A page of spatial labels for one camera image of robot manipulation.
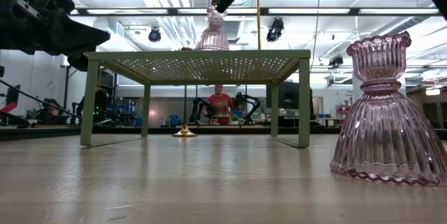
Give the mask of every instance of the perforated metal table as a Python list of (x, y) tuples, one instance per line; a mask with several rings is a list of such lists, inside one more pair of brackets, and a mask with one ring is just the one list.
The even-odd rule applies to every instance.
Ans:
[[(99, 66), (145, 86), (141, 137), (147, 137), (152, 85), (269, 84), (272, 86), (271, 136), (278, 140), (279, 84), (299, 69), (299, 107), (309, 108), (309, 59), (309, 50), (90, 53), (80, 143), (95, 145), (91, 140), (91, 128)], [(297, 147), (309, 146), (309, 119), (310, 110), (300, 110)]]

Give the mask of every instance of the pink glass vase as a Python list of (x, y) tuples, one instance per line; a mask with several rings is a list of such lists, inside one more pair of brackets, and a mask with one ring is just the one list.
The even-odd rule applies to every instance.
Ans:
[(225, 13), (219, 13), (214, 6), (207, 9), (208, 28), (204, 30), (196, 50), (230, 50), (228, 39), (222, 29)]
[(447, 153), (425, 115), (397, 92), (406, 68), (407, 32), (349, 45), (365, 93), (339, 134), (333, 172), (396, 184), (447, 185)]

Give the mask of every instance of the brass base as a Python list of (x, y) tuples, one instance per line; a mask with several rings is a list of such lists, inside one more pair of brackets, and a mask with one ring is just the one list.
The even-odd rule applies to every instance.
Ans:
[(187, 125), (182, 125), (182, 129), (178, 133), (173, 134), (173, 137), (197, 137), (197, 134), (192, 133)]

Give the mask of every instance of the perforated tabletop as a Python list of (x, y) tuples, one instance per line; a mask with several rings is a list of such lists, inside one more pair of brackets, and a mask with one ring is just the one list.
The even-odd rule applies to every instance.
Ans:
[(229, 52), (95, 52), (89, 60), (136, 82), (151, 85), (272, 84), (284, 81), (309, 59), (309, 50)]

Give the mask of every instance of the red shirt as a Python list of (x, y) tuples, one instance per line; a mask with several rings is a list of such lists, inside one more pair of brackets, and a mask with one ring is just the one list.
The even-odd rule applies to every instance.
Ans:
[[(218, 115), (228, 115), (228, 108), (233, 106), (233, 99), (227, 94), (221, 94), (216, 96), (215, 94), (207, 98), (207, 102), (213, 105), (213, 108), (217, 111)], [(230, 117), (220, 117), (217, 122), (221, 125), (230, 124)]]

